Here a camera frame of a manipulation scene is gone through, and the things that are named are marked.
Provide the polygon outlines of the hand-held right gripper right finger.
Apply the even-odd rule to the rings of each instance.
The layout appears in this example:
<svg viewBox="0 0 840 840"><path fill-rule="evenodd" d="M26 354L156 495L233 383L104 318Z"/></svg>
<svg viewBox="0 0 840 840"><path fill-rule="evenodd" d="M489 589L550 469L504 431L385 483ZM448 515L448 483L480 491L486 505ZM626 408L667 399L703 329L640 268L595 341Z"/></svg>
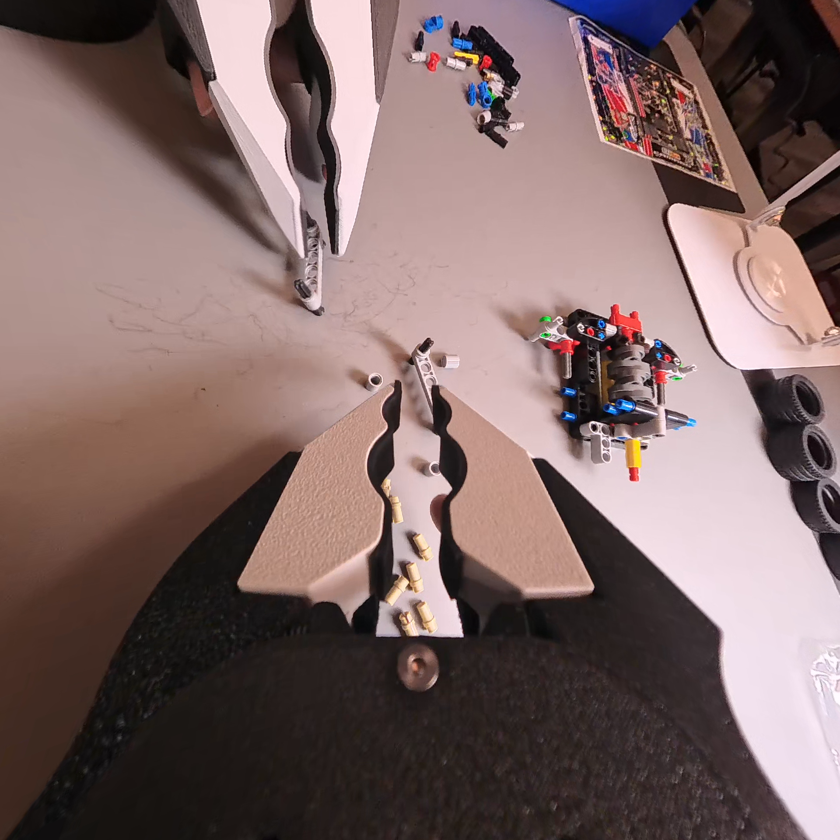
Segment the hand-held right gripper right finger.
<svg viewBox="0 0 840 840"><path fill-rule="evenodd" d="M439 569L463 632L501 606L576 600L595 585L529 452L443 386L432 389Z"/></svg>

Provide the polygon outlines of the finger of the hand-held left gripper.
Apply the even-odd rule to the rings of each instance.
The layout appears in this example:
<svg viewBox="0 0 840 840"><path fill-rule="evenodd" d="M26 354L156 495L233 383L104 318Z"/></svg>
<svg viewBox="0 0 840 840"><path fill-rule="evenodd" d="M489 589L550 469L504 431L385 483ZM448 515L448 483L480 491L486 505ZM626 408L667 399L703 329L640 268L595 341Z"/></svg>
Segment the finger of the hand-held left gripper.
<svg viewBox="0 0 840 840"><path fill-rule="evenodd" d="M369 1L308 1L325 165L324 208L331 250L343 256L359 212L380 103L375 91Z"/></svg>
<svg viewBox="0 0 840 840"><path fill-rule="evenodd" d="M300 180L311 94L301 69L305 2L198 2L214 79L208 94L290 247L305 255Z"/></svg>

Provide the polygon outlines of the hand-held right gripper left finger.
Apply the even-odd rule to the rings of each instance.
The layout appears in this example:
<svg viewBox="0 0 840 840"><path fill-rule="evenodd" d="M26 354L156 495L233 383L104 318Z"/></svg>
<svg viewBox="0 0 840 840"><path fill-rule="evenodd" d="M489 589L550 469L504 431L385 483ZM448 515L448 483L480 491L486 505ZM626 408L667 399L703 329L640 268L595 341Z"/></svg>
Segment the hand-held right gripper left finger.
<svg viewBox="0 0 840 840"><path fill-rule="evenodd" d="M238 578L252 595L337 607L356 632L375 632L392 585L392 504L403 387L384 385L299 454Z"/></svg>

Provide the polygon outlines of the grey lego beam with holes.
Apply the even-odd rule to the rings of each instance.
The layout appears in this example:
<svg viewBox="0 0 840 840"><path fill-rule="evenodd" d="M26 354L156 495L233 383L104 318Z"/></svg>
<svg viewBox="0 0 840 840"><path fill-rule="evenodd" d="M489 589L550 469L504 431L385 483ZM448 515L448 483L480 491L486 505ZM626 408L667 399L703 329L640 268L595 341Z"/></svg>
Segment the grey lego beam with holes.
<svg viewBox="0 0 840 840"><path fill-rule="evenodd" d="M407 360L411 405L416 420L429 432L434 431L433 388L438 384L431 356L433 345L433 339L424 339Z"/></svg>
<svg viewBox="0 0 840 840"><path fill-rule="evenodd" d="M296 279L293 285L304 307L320 317L324 313L322 305L324 240L318 222L309 214L306 214L305 246L302 277Z"/></svg>

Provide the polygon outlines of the cluster of tan lego pins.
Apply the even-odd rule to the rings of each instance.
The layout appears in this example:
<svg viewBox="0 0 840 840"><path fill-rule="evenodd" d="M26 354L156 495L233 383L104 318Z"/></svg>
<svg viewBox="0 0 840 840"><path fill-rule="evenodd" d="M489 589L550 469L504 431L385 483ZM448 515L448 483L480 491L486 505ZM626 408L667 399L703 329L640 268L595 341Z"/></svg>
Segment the cluster of tan lego pins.
<svg viewBox="0 0 840 840"><path fill-rule="evenodd" d="M441 634L445 609L439 603L443 588L431 537L408 520L408 507L397 496L391 478L383 479L381 488L395 552L392 565L385 568L381 632L407 639Z"/></svg>

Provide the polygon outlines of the pile of loose lego pieces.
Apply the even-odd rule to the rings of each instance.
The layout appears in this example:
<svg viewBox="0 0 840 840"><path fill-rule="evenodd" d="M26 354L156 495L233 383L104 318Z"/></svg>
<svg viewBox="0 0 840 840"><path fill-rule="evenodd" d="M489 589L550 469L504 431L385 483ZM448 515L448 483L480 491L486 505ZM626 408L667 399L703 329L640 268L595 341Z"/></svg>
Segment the pile of loose lego pieces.
<svg viewBox="0 0 840 840"><path fill-rule="evenodd" d="M456 79L474 128L496 147L507 148L510 137L523 130L524 121L511 113L521 73L512 54L483 26L463 27L457 19L428 16L404 57L411 65Z"/></svg>

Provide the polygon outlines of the partly built lego car chassis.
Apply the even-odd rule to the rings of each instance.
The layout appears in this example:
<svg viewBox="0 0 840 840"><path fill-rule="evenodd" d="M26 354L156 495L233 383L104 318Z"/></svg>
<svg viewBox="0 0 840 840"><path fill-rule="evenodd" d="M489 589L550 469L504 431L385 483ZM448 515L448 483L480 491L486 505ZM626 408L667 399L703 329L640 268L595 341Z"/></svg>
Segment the partly built lego car chassis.
<svg viewBox="0 0 840 840"><path fill-rule="evenodd" d="M556 357L559 414L570 436L598 466L623 453L627 476L638 483L643 453L668 433L697 420L668 405L668 390L696 372L667 342L646 336L637 310L613 304L608 314L578 308L546 316L529 336Z"/></svg>

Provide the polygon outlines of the colourful lego instruction booklet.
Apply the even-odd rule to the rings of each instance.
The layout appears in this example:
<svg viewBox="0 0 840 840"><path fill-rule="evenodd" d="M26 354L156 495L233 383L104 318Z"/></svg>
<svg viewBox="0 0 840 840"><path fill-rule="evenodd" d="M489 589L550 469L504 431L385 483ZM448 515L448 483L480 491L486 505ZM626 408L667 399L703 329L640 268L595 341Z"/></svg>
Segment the colourful lego instruction booklet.
<svg viewBox="0 0 840 840"><path fill-rule="evenodd" d="M584 16L569 25L601 142L734 193L697 88Z"/></svg>

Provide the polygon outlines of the person's left hand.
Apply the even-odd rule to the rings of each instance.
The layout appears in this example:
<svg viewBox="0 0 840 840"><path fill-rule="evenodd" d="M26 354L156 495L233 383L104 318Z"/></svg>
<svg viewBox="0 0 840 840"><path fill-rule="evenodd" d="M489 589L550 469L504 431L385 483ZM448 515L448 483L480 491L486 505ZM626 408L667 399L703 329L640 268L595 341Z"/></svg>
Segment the person's left hand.
<svg viewBox="0 0 840 840"><path fill-rule="evenodd" d="M194 59L186 62L187 73L190 80L192 94L196 104L196 109L203 119L216 118L216 110L214 102L208 90L207 82L204 78L202 68Z"/></svg>

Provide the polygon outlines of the black textured cushion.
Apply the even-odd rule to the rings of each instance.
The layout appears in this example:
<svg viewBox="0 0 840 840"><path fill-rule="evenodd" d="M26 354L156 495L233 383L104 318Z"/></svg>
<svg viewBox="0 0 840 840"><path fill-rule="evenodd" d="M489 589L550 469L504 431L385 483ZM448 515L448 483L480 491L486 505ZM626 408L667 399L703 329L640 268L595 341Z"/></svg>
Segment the black textured cushion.
<svg viewBox="0 0 840 840"><path fill-rule="evenodd" d="M82 44L130 39L154 18L156 1L2 1L1 26Z"/></svg>

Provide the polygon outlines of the large blue plastic bin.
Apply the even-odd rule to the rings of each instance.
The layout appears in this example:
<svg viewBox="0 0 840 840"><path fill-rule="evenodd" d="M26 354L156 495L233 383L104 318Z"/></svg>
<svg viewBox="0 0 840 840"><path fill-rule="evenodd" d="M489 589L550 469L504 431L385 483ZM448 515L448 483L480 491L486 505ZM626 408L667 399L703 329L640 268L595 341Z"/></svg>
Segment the large blue plastic bin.
<svg viewBox="0 0 840 840"><path fill-rule="evenodd" d="M557 1L578 15L624 35L639 45L656 47L697 1Z"/></svg>

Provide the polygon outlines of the white monitor stand base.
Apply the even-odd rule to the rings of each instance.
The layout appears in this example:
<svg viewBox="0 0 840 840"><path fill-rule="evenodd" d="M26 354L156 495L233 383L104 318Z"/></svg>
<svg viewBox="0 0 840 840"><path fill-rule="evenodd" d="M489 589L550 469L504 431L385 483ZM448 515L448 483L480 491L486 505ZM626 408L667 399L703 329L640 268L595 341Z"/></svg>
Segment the white monitor stand base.
<svg viewBox="0 0 840 840"><path fill-rule="evenodd" d="M795 239L788 204L829 175L839 153L756 218L675 203L665 219L715 351L741 371L839 365L838 326Z"/></svg>

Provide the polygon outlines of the black mat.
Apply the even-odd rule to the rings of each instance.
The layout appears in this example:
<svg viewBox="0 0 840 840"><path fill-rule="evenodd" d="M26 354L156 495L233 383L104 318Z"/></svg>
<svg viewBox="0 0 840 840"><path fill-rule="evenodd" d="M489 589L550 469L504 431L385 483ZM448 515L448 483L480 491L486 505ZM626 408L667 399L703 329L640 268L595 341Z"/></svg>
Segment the black mat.
<svg viewBox="0 0 840 840"><path fill-rule="evenodd" d="M733 214L745 213L738 192L659 162L654 162L653 167L668 205L683 203Z"/></svg>

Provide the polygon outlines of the small clear plastic bag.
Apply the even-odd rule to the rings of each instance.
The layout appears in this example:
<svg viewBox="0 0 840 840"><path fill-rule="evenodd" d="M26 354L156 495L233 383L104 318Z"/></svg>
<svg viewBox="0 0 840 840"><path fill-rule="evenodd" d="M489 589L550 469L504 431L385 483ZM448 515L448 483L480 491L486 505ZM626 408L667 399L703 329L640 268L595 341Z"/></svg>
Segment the small clear plastic bag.
<svg viewBox="0 0 840 840"><path fill-rule="evenodd" d="M807 638L801 642L800 657L823 740L839 774L839 644Z"/></svg>

